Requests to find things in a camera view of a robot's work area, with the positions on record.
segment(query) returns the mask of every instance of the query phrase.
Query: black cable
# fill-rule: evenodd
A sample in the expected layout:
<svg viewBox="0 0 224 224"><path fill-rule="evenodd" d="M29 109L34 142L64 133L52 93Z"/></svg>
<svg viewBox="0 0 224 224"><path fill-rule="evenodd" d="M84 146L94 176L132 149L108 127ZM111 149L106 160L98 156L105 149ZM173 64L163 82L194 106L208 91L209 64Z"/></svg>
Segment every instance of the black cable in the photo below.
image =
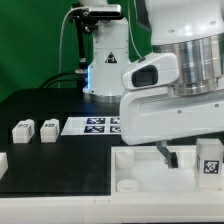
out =
<svg viewBox="0 0 224 224"><path fill-rule="evenodd" d="M49 84L47 84L45 86L45 88L49 88L51 85L55 84L55 83L61 83L61 82L77 82L77 81L82 81L83 77L80 78L76 78L76 79L62 79L62 80L55 80L50 82Z"/></svg>
<svg viewBox="0 0 224 224"><path fill-rule="evenodd" d="M47 79L45 82L43 82L39 88L40 89L44 88L44 86L46 86L48 83L50 83L51 81L53 81L55 79L58 79L58 78L61 78L63 76L67 76L67 75L74 75L74 74L75 74L75 72L71 71L71 72L62 72L60 74L54 75L51 78Z"/></svg>
<svg viewBox="0 0 224 224"><path fill-rule="evenodd" d="M76 81L76 80L75 80L75 79L55 80L55 81L52 81L52 82L50 82L49 84L47 84L47 85L45 86L45 88L47 89L47 88L49 88L50 86L52 86L53 84L55 84L55 83L61 83L61 82L73 82L73 81Z"/></svg>

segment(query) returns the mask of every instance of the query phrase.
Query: blue light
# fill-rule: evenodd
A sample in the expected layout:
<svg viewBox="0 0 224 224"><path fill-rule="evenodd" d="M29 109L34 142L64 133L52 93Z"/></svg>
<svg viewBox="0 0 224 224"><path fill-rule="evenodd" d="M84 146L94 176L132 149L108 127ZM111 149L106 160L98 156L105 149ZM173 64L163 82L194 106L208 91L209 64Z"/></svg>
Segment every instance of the blue light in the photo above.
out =
<svg viewBox="0 0 224 224"><path fill-rule="evenodd" d="M90 90L90 67L88 67L87 86L88 86L88 90Z"/></svg>

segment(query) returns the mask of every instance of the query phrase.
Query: green screen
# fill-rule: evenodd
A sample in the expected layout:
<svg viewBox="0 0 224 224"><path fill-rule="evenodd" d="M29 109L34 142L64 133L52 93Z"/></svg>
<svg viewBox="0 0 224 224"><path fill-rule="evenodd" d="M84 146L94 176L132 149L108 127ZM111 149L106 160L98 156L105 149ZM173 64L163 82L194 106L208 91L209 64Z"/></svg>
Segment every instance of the green screen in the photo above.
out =
<svg viewBox="0 0 224 224"><path fill-rule="evenodd" d="M0 101L16 90L38 88L58 74L59 40L65 14L76 0L0 0ZM120 4L127 18L127 0ZM150 33L136 24L134 2L130 1L133 36L141 55L150 52ZM92 38L85 36L88 63ZM138 59L130 41L130 59ZM62 71L78 68L75 24L66 23Z"/></svg>

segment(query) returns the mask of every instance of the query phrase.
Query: cable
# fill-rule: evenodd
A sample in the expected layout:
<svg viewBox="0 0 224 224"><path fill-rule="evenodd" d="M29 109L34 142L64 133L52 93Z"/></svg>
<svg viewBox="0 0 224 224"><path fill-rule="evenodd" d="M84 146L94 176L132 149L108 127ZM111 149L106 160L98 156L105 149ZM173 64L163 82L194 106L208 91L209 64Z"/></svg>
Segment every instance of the cable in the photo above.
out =
<svg viewBox="0 0 224 224"><path fill-rule="evenodd" d="M45 82L43 82L41 85L40 85L40 89L44 88L48 83L50 83L51 81L55 80L55 79L58 79L58 78L61 78L63 76L67 76L67 75L74 75L75 72L74 71L71 71L71 72L63 72L63 73L60 73L60 74L57 74L57 75L54 75L52 76L51 78L47 79Z"/></svg>
<svg viewBox="0 0 224 224"><path fill-rule="evenodd" d="M59 69L58 69L59 74L61 73L61 68L62 68L62 48L63 48L65 22L66 22L68 16L70 15L70 13L78 11L78 10L83 10L83 9L88 9L88 8L87 7L78 7L78 8L71 9L69 12L67 12L67 14L65 15L65 17L63 19L62 26L61 26L60 46L59 46Z"/></svg>
<svg viewBox="0 0 224 224"><path fill-rule="evenodd" d="M130 0L128 0L128 22L129 22L129 32L130 32L130 36L131 36L131 42L132 42L132 45L134 47L134 50L135 52L137 53L137 55L142 58L141 54L138 52L138 49L135 45L135 42L134 42L134 38L133 38L133 33L132 33L132 27L131 27L131 12L130 12Z"/></svg>
<svg viewBox="0 0 224 224"><path fill-rule="evenodd" d="M61 82L74 82L77 81L76 79L62 79L62 80L55 80L53 82L50 82L48 85L45 86L45 88L49 88L50 86L52 86L55 83L61 83Z"/></svg>

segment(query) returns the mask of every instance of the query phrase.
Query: metal cylinder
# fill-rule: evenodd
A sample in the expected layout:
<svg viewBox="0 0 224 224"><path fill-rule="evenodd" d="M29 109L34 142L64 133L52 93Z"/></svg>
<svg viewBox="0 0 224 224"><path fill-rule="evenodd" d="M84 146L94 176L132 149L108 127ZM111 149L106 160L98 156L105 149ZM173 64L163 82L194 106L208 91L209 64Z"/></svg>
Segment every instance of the metal cylinder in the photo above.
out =
<svg viewBox="0 0 224 224"><path fill-rule="evenodd" d="M189 96L213 91L224 71L224 34L189 42L153 46L154 53L173 53L179 64L174 93Z"/></svg>

